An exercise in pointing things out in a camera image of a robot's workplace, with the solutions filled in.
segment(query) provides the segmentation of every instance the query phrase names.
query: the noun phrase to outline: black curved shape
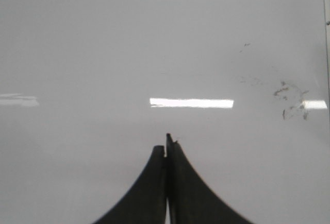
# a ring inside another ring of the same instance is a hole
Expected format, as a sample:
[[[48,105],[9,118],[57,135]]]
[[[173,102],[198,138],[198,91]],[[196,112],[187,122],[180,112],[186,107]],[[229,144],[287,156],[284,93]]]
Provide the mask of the black curved shape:
[[[155,146],[148,163],[131,189],[94,224],[164,224],[165,187],[164,147]]]
[[[251,224],[210,190],[170,134],[167,160],[171,224]]]

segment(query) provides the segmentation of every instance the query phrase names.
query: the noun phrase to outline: white surface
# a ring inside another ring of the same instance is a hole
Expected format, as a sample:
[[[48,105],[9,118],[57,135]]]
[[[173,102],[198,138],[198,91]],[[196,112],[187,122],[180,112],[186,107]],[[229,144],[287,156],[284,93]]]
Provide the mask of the white surface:
[[[303,105],[329,107],[323,0],[1,0],[0,10],[1,223],[91,223],[167,132],[255,224],[328,223],[329,110]]]

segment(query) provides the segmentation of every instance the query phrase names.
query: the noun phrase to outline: black object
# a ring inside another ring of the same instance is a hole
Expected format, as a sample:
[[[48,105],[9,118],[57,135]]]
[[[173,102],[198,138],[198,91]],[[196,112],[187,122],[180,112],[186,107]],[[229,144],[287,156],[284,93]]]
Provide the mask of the black object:
[[[94,224],[164,224],[166,198],[171,224],[252,224],[210,190],[170,134],[167,157],[155,146],[132,188]]]

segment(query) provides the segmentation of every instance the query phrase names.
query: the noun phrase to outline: glossy white surface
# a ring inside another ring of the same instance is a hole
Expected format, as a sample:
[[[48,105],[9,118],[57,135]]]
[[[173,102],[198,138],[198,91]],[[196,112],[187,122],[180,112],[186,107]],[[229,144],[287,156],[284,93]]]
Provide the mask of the glossy white surface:
[[[0,10],[1,223],[91,223],[167,132],[255,224],[328,223],[323,0],[1,0]],[[151,98],[234,105],[151,108]]]

